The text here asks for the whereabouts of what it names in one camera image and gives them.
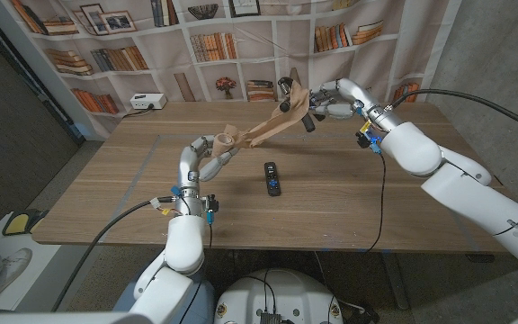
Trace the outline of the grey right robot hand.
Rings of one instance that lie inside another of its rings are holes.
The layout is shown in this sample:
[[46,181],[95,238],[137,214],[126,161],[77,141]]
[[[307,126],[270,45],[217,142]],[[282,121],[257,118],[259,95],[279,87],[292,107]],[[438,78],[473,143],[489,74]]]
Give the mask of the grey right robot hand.
[[391,132],[404,123],[392,111],[384,108],[369,91],[348,78],[336,79],[311,89],[309,110],[313,114],[340,120],[358,114],[384,132]]

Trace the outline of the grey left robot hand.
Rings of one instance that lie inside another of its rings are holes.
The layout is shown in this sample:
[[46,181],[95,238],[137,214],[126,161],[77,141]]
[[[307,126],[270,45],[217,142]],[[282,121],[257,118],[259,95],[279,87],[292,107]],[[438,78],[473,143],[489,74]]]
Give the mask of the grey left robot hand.
[[182,215],[202,216],[204,204],[200,182],[213,179],[238,152],[238,148],[229,148],[218,157],[212,157],[214,145],[219,144],[222,144],[219,135],[205,135],[183,149],[178,164],[177,189],[173,190],[175,209]]

